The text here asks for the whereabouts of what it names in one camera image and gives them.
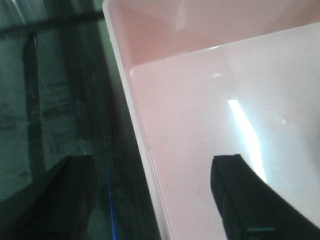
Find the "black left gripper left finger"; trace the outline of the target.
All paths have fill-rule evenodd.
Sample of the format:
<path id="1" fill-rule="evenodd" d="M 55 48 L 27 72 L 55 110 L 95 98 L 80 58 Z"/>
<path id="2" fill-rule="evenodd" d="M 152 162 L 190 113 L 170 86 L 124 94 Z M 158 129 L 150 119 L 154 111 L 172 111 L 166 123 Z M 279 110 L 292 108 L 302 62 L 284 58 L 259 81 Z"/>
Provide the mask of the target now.
<path id="1" fill-rule="evenodd" d="M 1 202 L 0 238 L 83 240 L 97 191 L 93 156 L 67 156 Z"/>

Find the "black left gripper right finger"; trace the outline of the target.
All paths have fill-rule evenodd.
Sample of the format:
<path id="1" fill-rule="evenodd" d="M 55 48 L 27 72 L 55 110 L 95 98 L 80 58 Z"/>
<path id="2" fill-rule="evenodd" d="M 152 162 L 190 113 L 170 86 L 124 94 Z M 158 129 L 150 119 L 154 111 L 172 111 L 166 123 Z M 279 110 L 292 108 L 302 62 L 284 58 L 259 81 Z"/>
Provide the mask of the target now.
<path id="1" fill-rule="evenodd" d="M 320 229 L 250 168 L 241 155 L 216 155 L 210 188 L 229 240 L 318 240 Z"/>

